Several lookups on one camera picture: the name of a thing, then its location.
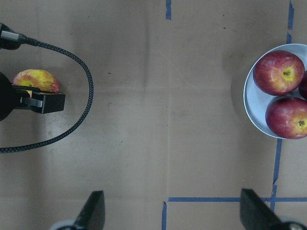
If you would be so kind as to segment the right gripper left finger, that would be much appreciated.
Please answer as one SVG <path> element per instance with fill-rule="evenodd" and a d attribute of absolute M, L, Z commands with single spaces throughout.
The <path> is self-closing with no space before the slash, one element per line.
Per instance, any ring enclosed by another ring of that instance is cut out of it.
<path fill-rule="evenodd" d="M 104 191 L 93 191 L 75 220 L 55 223 L 52 230 L 102 230 L 105 225 Z"/>

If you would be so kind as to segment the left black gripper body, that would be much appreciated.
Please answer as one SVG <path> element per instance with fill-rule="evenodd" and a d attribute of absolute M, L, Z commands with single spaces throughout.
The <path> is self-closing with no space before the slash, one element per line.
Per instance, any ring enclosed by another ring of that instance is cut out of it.
<path fill-rule="evenodd" d="M 0 120 L 4 120 L 18 105 L 18 95 L 9 79 L 0 73 Z"/>

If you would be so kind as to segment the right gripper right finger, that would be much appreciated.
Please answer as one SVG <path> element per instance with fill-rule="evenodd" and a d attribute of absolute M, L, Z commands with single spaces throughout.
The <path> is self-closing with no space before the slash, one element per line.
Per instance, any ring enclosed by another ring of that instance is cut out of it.
<path fill-rule="evenodd" d="M 240 221 L 246 230 L 305 230 L 295 221 L 281 221 L 252 189 L 240 194 Z"/>

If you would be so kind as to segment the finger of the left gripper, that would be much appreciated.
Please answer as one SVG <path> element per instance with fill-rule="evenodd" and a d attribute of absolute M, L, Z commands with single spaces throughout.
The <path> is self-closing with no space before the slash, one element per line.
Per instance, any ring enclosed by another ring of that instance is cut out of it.
<path fill-rule="evenodd" d="M 43 91 L 36 87 L 12 85 L 19 96 L 15 109 L 31 110 L 39 114 L 64 110 L 66 95 L 61 92 Z"/>

